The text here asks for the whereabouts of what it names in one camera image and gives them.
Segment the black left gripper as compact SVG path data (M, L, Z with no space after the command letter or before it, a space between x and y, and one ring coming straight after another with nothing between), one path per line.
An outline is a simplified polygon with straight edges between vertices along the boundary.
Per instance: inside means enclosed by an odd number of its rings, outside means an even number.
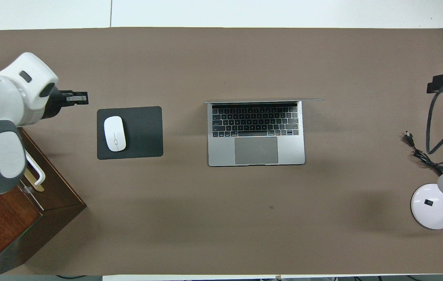
M54 87L45 105L44 119L56 116L66 104L68 106L88 105L88 93L86 91L59 90Z

